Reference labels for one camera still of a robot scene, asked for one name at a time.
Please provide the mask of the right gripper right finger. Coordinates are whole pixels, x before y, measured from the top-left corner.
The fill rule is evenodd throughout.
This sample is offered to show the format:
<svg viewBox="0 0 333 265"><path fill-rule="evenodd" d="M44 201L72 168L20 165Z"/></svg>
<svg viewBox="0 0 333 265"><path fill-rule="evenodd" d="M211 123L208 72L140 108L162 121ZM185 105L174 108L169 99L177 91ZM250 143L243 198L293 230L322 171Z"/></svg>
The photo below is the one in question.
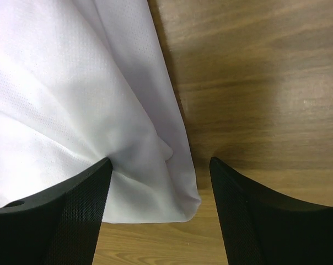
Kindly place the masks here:
<svg viewBox="0 0 333 265"><path fill-rule="evenodd" d="M229 264L333 264L333 206L279 193L210 160Z"/></svg>

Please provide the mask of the white t shirt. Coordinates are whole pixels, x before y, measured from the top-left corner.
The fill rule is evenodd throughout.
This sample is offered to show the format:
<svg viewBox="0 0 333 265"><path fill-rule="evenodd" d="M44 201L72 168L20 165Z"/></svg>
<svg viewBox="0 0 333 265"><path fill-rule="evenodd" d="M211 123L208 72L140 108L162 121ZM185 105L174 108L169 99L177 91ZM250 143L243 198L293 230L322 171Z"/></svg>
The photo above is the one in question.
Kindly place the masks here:
<svg viewBox="0 0 333 265"><path fill-rule="evenodd" d="M0 207L104 157L104 222L195 216L194 164L148 2L0 1Z"/></svg>

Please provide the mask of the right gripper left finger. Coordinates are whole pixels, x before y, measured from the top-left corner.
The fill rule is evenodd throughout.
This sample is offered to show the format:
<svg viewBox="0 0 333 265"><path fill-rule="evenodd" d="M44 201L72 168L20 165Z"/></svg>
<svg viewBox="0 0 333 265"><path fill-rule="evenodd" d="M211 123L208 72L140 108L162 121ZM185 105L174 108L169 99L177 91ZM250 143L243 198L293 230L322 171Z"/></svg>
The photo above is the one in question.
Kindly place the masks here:
<svg viewBox="0 0 333 265"><path fill-rule="evenodd" d="M111 175L104 158L0 208L0 264L92 264Z"/></svg>

